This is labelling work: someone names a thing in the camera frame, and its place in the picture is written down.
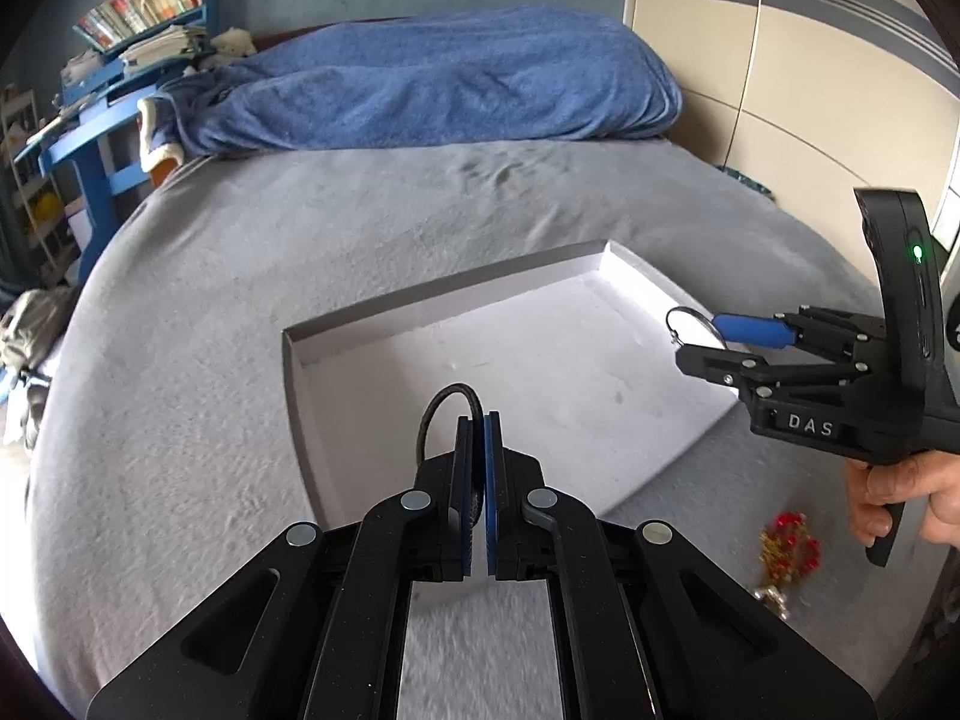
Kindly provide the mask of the person's right hand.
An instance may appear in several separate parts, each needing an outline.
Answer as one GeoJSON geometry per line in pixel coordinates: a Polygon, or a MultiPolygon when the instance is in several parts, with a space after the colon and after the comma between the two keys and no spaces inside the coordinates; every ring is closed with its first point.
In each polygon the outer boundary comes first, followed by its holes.
{"type": "Polygon", "coordinates": [[[892,529],[887,505],[926,502],[919,538],[932,544],[960,544],[960,458],[929,450],[896,465],[844,463],[850,530],[862,546],[872,546],[892,529]]]}

